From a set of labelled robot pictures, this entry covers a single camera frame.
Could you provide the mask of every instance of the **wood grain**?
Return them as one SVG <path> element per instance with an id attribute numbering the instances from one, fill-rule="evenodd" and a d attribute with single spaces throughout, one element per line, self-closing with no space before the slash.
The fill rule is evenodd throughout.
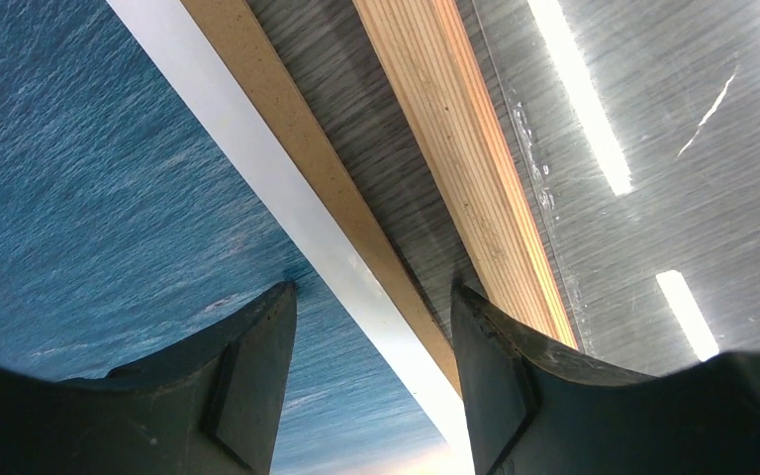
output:
<path id="1" fill-rule="evenodd" d="M 244 1 L 183 0 L 275 137 L 461 394 L 455 355 L 269 39 Z"/>
<path id="2" fill-rule="evenodd" d="M 575 347 L 546 254 L 452 0 L 354 0 L 488 297 Z"/>

